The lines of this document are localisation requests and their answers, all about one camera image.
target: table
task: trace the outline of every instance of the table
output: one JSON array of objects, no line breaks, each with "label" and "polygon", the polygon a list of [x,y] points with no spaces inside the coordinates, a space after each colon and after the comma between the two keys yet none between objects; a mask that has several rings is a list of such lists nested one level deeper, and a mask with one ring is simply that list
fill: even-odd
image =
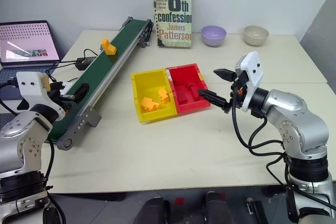
[{"label": "table", "polygon": [[[84,31],[64,60],[81,57],[85,48],[98,51],[101,38],[112,39],[115,34]],[[332,127],[336,109],[321,106],[322,94],[323,104],[334,104],[335,95],[293,36],[270,36],[265,46],[255,48],[246,45],[241,35],[228,35],[222,47],[209,48],[202,44],[199,35],[194,35],[193,49],[159,49],[153,37],[151,47],[135,50],[127,66],[96,104],[95,108],[102,115],[98,126],[86,128],[82,140],[71,150],[56,150],[49,180],[54,185],[52,193],[275,184],[265,170],[266,163],[273,158],[250,155],[235,136],[231,116],[217,107],[155,123],[139,123],[133,103],[131,72],[196,62],[209,89],[229,97],[230,83],[213,74],[213,69],[232,69],[242,55],[257,49],[265,71],[260,86],[302,96],[310,110],[326,121],[330,139],[336,136]],[[291,64],[287,66],[274,55],[283,55]],[[69,80],[78,77],[80,72],[74,67],[64,67],[53,75],[59,80]],[[261,121],[242,111],[238,111],[237,116],[241,133],[247,139]],[[256,143],[271,138],[280,138],[280,135],[269,124]],[[333,141],[328,142],[330,150],[335,145]],[[261,151],[271,150],[281,148],[273,145]],[[43,145],[42,154],[45,171],[50,154],[48,145]],[[336,158],[330,155],[329,163],[330,171],[336,174]],[[273,170],[283,178],[283,163],[275,165]]]}]

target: orange toy piece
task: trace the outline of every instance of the orange toy piece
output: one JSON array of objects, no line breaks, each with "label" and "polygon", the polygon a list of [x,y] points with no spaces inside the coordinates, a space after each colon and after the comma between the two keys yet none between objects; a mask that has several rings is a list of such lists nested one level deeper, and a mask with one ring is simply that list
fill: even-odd
[{"label": "orange toy piece", "polygon": [[160,109],[160,104],[157,102],[153,102],[153,99],[144,97],[141,101],[141,106],[143,107],[145,112],[151,112]]},{"label": "orange toy piece", "polygon": [[168,103],[170,101],[168,92],[165,89],[159,90],[159,98],[160,98],[160,101],[163,103]]},{"label": "orange toy piece", "polygon": [[101,41],[101,46],[107,55],[116,55],[117,48],[114,45],[111,45],[108,39],[103,39]]}]

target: green conveyor belt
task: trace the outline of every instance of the green conveyor belt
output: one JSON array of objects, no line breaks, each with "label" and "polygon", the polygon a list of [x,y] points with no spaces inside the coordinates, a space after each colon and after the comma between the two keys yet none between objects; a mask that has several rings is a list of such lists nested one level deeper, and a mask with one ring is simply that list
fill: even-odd
[{"label": "green conveyor belt", "polygon": [[90,91],[85,98],[78,104],[71,102],[72,108],[70,112],[61,121],[53,124],[54,128],[50,133],[50,137],[54,143],[63,136],[68,127],[72,124],[77,113],[82,109],[84,104],[90,99],[100,82],[104,79],[107,73],[111,70],[118,57],[129,47],[136,39],[142,27],[146,24],[145,20],[133,19],[118,33],[111,42],[117,48],[115,56],[107,56],[103,51],[90,67],[82,74],[82,76],[71,87],[67,94],[74,94],[82,83],[90,84]]}]

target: bowl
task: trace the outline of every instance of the bowl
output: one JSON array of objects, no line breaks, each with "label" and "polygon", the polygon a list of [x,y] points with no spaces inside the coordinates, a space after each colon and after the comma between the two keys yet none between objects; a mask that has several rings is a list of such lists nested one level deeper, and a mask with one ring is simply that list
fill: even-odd
[{"label": "bowl", "polygon": [[269,32],[261,26],[247,26],[244,29],[244,41],[251,46],[261,46],[268,35]]},{"label": "bowl", "polygon": [[203,42],[211,47],[218,47],[223,44],[226,30],[219,26],[205,26],[201,31]]}]

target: book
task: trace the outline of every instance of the book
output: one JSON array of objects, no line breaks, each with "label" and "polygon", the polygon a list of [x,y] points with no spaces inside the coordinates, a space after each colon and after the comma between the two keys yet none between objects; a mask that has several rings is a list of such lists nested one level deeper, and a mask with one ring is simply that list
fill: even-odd
[{"label": "book", "polygon": [[191,47],[191,10],[191,0],[154,0],[158,46]]}]

